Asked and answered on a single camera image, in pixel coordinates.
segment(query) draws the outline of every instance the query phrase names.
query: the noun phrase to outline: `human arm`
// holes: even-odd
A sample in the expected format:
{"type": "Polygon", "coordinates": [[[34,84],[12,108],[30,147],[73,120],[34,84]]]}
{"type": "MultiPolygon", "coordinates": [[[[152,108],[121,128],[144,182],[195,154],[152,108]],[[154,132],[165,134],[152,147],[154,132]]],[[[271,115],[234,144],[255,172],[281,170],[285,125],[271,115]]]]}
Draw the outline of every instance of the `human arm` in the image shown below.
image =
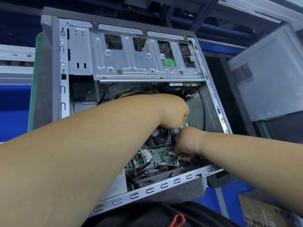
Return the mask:
{"type": "Polygon", "coordinates": [[[5,142],[0,226],[81,226],[153,130],[188,112],[177,96],[130,96],[5,142]]]}
{"type": "Polygon", "coordinates": [[[204,132],[185,127],[174,154],[203,155],[253,187],[303,215],[303,145],[249,136],[204,132]]]}

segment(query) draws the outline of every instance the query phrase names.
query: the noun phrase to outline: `person's left arm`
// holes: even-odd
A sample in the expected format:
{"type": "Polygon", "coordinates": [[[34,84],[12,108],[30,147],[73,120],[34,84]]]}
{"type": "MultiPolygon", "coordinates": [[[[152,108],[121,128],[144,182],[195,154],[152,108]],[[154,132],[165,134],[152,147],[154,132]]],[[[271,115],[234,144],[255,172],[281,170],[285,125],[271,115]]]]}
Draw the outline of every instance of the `person's left arm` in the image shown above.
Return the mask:
{"type": "Polygon", "coordinates": [[[130,96],[2,144],[0,226],[80,226],[153,130],[188,113],[177,96],[130,96]]]}

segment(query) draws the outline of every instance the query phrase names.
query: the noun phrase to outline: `fist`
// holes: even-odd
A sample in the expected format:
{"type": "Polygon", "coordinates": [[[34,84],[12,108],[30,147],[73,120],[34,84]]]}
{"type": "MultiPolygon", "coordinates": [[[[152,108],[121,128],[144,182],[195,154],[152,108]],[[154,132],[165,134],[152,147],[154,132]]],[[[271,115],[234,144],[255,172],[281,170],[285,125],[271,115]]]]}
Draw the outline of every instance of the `fist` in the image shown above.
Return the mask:
{"type": "Polygon", "coordinates": [[[178,156],[183,153],[181,160],[189,161],[194,155],[201,154],[201,141],[203,131],[194,127],[184,127],[180,130],[173,155],[178,156]]]}
{"type": "Polygon", "coordinates": [[[168,129],[176,129],[182,126],[189,108],[185,101],[178,96],[169,94],[154,95],[163,110],[163,118],[160,126],[168,129]]]}

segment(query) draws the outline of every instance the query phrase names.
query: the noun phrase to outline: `red string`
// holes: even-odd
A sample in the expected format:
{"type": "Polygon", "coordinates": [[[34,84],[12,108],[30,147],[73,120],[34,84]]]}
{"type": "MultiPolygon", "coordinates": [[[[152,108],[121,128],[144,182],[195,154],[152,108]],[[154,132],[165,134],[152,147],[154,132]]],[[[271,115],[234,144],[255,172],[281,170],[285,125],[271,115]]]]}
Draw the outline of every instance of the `red string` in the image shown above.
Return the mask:
{"type": "Polygon", "coordinates": [[[185,223],[185,218],[183,216],[183,214],[176,214],[174,216],[174,219],[172,220],[172,222],[170,223],[169,227],[181,227],[183,226],[185,223]],[[181,222],[179,224],[176,224],[176,221],[177,221],[177,217],[181,217],[181,222]]]}

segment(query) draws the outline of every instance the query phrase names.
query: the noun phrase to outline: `motherboard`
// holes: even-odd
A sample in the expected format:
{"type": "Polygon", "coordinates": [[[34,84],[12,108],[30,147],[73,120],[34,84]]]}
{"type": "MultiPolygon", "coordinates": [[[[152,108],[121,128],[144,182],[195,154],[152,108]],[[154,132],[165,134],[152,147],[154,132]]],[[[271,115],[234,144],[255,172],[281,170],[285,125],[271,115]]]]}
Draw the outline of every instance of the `motherboard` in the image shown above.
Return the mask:
{"type": "MultiPolygon", "coordinates": [[[[191,126],[188,116],[180,128],[172,129],[169,131],[171,138],[172,138],[172,142],[170,144],[163,145],[161,147],[148,149],[148,151],[151,154],[151,160],[150,160],[150,164],[145,169],[153,168],[158,165],[168,165],[168,166],[175,165],[175,163],[177,162],[177,158],[175,156],[171,155],[171,152],[175,148],[176,138],[177,138],[177,135],[178,135],[180,129],[185,126],[191,126]]],[[[139,150],[137,152],[137,154],[134,156],[133,161],[134,161],[135,168],[138,169],[138,168],[141,168],[142,166],[144,166],[146,164],[146,162],[148,161],[148,159],[144,155],[144,153],[139,150]]],[[[131,173],[132,171],[133,171],[133,167],[132,167],[132,163],[130,161],[126,166],[125,172],[131,173]]]]}

